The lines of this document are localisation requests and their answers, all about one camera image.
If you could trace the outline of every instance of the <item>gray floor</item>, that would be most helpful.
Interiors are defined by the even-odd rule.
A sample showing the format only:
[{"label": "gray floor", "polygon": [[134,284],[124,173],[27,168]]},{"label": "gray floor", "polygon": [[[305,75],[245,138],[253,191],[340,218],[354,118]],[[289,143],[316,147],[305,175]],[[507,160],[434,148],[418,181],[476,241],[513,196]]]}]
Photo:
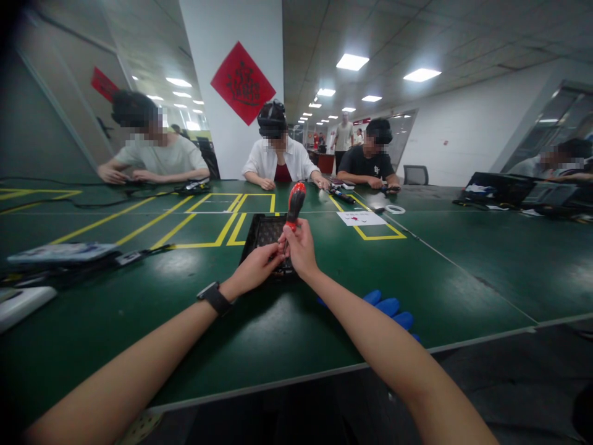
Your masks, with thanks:
[{"label": "gray floor", "polygon": [[[457,382],[501,444],[578,443],[571,424],[577,393],[593,381],[593,342],[572,331],[593,322],[541,329],[435,356]],[[360,444],[419,444],[405,406],[390,397],[370,369],[328,378],[340,411]],[[274,410],[285,389],[264,393]],[[198,408],[168,413],[144,445],[185,444]]]}]

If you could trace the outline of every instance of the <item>black watch strap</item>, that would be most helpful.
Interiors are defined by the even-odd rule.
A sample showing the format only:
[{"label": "black watch strap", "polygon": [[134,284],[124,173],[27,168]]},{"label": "black watch strap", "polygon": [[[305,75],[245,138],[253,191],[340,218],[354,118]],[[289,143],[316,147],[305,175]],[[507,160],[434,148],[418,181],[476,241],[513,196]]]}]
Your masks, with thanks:
[{"label": "black watch strap", "polygon": [[218,315],[225,316],[233,309],[233,305],[220,293],[219,286],[218,281],[214,281],[198,294],[198,300],[207,301],[218,312]]}]

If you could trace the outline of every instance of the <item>hand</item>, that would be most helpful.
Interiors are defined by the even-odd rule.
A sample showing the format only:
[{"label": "hand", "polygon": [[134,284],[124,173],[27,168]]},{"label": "hand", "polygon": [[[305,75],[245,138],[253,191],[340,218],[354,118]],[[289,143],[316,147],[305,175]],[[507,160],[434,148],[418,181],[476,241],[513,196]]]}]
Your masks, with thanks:
[{"label": "hand", "polygon": [[372,189],[380,189],[381,187],[383,187],[383,181],[381,181],[381,178],[377,178],[374,176],[369,176],[367,184],[369,184]]},{"label": "hand", "polygon": [[155,182],[157,184],[165,182],[163,176],[159,176],[155,173],[149,172],[148,170],[135,170],[132,173],[132,177],[134,178],[134,180],[150,181]]},{"label": "hand", "polygon": [[285,243],[288,242],[285,255],[287,258],[292,258],[292,265],[296,273],[301,278],[304,278],[319,270],[319,268],[315,260],[315,248],[309,221],[298,218],[296,224],[297,229],[294,233],[290,227],[284,226],[283,233],[278,242],[281,249],[284,249]]},{"label": "hand", "polygon": [[268,178],[262,178],[259,181],[259,186],[264,190],[274,190],[276,188],[274,181]]},{"label": "hand", "polygon": [[99,167],[99,177],[108,184],[125,184],[126,180],[130,180],[129,176],[117,170],[110,168]]},{"label": "hand", "polygon": [[280,245],[277,243],[254,249],[240,264],[233,276],[226,280],[224,286],[221,285],[222,295],[229,301],[233,301],[239,295],[258,287],[284,261],[284,258]]}]

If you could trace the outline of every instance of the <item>green workbench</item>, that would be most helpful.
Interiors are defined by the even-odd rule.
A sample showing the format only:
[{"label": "green workbench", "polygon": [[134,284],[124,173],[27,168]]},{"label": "green workbench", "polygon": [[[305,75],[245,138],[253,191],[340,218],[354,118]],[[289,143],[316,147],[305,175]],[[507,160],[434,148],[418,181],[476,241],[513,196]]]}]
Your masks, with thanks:
[{"label": "green workbench", "polygon": [[[187,308],[210,282],[229,277],[253,214],[286,212],[291,187],[270,193],[214,181],[208,194],[189,198],[164,195],[92,210],[42,203],[2,212],[37,199],[105,203],[123,196],[119,187],[2,184],[3,261],[50,242],[117,242],[123,252],[178,247],[61,290],[0,336],[8,401],[25,424]],[[301,216],[310,222],[319,266],[357,295],[380,289],[399,299],[415,317],[412,332],[432,351],[593,312],[590,226],[458,207],[445,188],[405,188],[389,199],[367,187],[351,194],[358,199],[352,206],[308,186]],[[388,226],[347,227],[336,213],[387,203],[406,209],[384,214]],[[307,286],[271,282],[208,330],[150,406],[162,412],[365,366]]]}]

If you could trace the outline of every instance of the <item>black t-shirt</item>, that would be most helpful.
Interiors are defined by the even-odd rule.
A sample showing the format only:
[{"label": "black t-shirt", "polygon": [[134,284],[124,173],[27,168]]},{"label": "black t-shirt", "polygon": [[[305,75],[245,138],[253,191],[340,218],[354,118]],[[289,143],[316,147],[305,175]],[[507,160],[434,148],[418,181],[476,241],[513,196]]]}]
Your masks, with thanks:
[{"label": "black t-shirt", "polygon": [[350,148],[342,158],[338,172],[345,171],[359,176],[374,176],[386,179],[394,174],[391,158],[387,153],[380,153],[371,159],[364,157],[363,146]]}]

